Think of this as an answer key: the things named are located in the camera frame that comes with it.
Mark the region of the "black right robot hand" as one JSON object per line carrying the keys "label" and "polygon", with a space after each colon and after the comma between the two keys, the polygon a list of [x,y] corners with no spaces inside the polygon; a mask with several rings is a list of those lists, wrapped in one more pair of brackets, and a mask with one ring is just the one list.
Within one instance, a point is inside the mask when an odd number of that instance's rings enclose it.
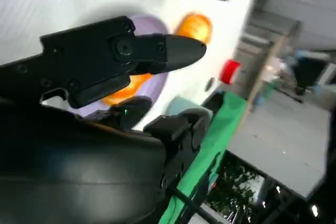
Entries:
{"label": "black right robot hand", "polygon": [[83,108],[131,82],[199,61],[206,45],[135,35],[125,16],[42,36],[43,51],[1,66],[1,223],[138,223],[196,159],[211,116],[193,108],[134,126],[139,96],[87,116]]}

